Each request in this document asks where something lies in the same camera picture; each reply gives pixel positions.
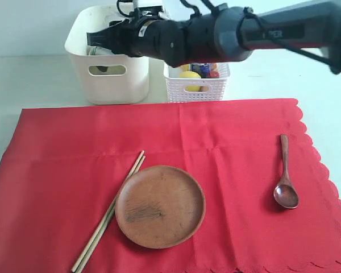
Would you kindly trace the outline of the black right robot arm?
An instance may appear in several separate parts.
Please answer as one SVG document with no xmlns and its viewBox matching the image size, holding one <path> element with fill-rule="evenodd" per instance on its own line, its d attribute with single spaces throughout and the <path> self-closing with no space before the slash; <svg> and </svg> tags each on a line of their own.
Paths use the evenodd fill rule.
<svg viewBox="0 0 341 273">
<path fill-rule="evenodd" d="M 341 1 L 307 1 L 263 14 L 250 7 L 193 7 L 188 20 L 164 18 L 136 7 L 125 20 L 88 33 L 89 46 L 114 54 L 151 57 L 179 67 L 190 63 L 240 62 L 258 49 L 286 49 L 341 73 Z"/>
</svg>

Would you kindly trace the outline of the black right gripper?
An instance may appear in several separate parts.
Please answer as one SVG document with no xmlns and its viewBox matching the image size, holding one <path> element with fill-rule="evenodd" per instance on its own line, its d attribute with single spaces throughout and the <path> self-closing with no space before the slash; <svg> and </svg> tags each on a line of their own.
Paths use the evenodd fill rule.
<svg viewBox="0 0 341 273">
<path fill-rule="evenodd" d="M 88 32 L 87 45 L 107 47 L 114 54 L 125 54 L 129 57 L 163 59 L 160 36 L 164 22 L 165 20 L 160 18 L 112 21 L 109 28 Z"/>
</svg>

